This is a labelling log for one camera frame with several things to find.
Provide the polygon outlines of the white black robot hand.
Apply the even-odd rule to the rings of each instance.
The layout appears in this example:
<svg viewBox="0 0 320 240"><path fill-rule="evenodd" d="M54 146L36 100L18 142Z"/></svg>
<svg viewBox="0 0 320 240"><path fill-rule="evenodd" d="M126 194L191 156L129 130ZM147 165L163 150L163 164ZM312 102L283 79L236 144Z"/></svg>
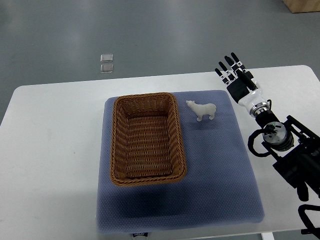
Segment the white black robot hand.
<svg viewBox="0 0 320 240"><path fill-rule="evenodd" d="M221 72L215 68L215 72L227 86L226 89L232 99L240 106L244 107L249 115L258 115L269 110L269 103L263 97L263 90L245 74L247 69L237 55L232 52L231 57L225 55L224 59L229 68L221 61L218 62Z"/></svg>

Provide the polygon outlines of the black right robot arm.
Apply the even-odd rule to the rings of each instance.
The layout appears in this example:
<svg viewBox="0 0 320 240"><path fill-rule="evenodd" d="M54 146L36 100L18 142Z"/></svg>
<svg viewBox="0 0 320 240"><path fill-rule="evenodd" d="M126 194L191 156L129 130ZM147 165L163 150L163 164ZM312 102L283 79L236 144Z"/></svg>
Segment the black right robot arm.
<svg viewBox="0 0 320 240"><path fill-rule="evenodd" d="M318 212L318 205L308 204L309 189L320 193L320 137L288 115L280 122L272 111L271 99L264 99L263 91L252 73L247 70L235 53L225 56L225 63L219 62L215 69L226 85L233 100L245 107L259 129L248 138L249 151L259 158L272 156L274 169L297 191L303 202L298 207L298 214L305 225L301 234L320 236L320 229L315 227L307 215L308 211Z"/></svg>

